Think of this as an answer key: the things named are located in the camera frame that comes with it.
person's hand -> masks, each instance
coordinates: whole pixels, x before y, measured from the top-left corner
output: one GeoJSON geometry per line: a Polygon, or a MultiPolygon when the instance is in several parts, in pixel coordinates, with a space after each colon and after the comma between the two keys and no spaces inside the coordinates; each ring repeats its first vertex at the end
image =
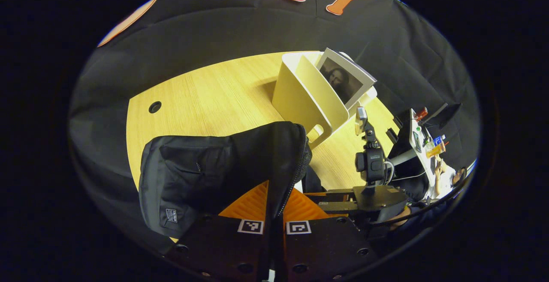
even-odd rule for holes
{"type": "Polygon", "coordinates": [[[439,177],[443,173],[443,165],[441,162],[437,164],[437,167],[435,168],[435,176],[439,177]]]}
{"type": "Polygon", "coordinates": [[[443,173],[445,173],[447,171],[447,167],[448,167],[448,165],[446,165],[445,161],[442,159],[440,161],[440,168],[443,170],[443,173]]]}

orange textured surface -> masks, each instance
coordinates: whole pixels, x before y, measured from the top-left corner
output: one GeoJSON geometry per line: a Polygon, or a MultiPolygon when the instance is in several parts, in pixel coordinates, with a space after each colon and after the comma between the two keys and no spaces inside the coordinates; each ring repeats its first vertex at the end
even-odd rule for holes
{"type": "Polygon", "coordinates": [[[327,219],[328,214],[300,191],[293,189],[284,208],[284,227],[288,221],[327,219]]]}
{"type": "Polygon", "coordinates": [[[326,192],[304,193],[305,195],[326,196],[326,192]]]}
{"type": "Polygon", "coordinates": [[[236,219],[265,221],[267,210],[267,189],[269,181],[249,190],[225,208],[219,216],[236,219]]]}
{"type": "Polygon", "coordinates": [[[349,217],[348,213],[328,213],[328,217],[349,217]]]}

light wood tabletop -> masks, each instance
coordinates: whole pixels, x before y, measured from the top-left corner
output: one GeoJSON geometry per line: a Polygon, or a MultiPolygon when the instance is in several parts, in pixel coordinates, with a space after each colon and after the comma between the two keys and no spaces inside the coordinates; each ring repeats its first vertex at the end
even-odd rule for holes
{"type": "MultiPolygon", "coordinates": [[[[130,169],[136,187],[141,175],[145,144],[162,135],[223,137],[284,120],[271,104],[282,55],[256,55],[216,63],[173,77],[130,99],[126,141],[130,169]],[[161,102],[157,112],[149,108],[161,102]]],[[[392,142],[386,131],[398,134],[393,116],[379,101],[365,105],[369,122],[386,155],[392,142]]],[[[311,166],[326,189],[363,186],[355,170],[355,153],[364,141],[355,135],[354,119],[312,151],[311,166]]]]}

black fabric backdrop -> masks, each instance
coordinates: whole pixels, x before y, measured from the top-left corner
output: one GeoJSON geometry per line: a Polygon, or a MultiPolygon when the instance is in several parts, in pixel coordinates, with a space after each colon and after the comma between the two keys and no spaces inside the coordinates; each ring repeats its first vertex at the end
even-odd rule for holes
{"type": "Polygon", "coordinates": [[[74,89],[69,137],[84,186],[107,217],[142,245],[171,245],[140,216],[126,154],[128,101],[182,73],[257,54],[344,51],[376,77],[378,98],[393,114],[462,102],[442,131],[430,131],[446,134],[449,165],[470,165],[480,145],[477,97],[442,34],[398,0],[353,0],[341,16],[325,10],[333,1],[157,0],[96,49],[74,89]]]}

backpack zipper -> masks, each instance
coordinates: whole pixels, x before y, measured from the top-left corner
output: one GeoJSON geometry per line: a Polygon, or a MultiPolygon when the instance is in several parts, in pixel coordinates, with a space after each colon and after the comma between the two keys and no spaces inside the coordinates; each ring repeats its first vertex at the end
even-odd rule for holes
{"type": "MultiPolygon", "coordinates": [[[[302,130],[302,134],[305,134],[305,128],[302,125],[299,125],[299,126],[302,130]]],[[[288,188],[286,190],[286,197],[284,198],[284,202],[282,203],[282,206],[281,206],[280,210],[278,211],[276,217],[280,217],[280,215],[284,211],[284,208],[286,208],[286,203],[288,203],[288,200],[290,199],[290,194],[292,193],[292,189],[294,188],[294,185],[296,184],[298,176],[300,176],[303,173],[303,168],[304,168],[304,163],[303,162],[304,162],[305,153],[307,152],[306,151],[307,143],[308,143],[308,137],[307,137],[307,135],[305,135],[305,139],[304,139],[303,147],[302,147],[302,156],[299,159],[299,167],[296,171],[296,174],[294,175],[294,178],[293,178],[292,182],[290,183],[290,185],[288,186],[288,188]]]]}

